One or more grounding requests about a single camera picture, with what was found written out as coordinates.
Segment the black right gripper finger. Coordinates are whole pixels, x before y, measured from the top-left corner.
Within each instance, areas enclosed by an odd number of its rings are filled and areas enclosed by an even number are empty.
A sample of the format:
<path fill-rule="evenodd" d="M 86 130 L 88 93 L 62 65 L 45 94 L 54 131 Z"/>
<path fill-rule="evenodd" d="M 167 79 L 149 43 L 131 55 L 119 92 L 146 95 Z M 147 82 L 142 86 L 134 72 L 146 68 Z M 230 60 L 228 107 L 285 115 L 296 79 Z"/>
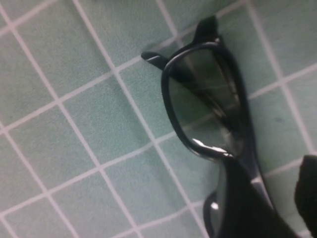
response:
<path fill-rule="evenodd" d="M 294 201 L 311 235 L 317 234 L 317 156 L 305 155 L 299 167 Z"/>

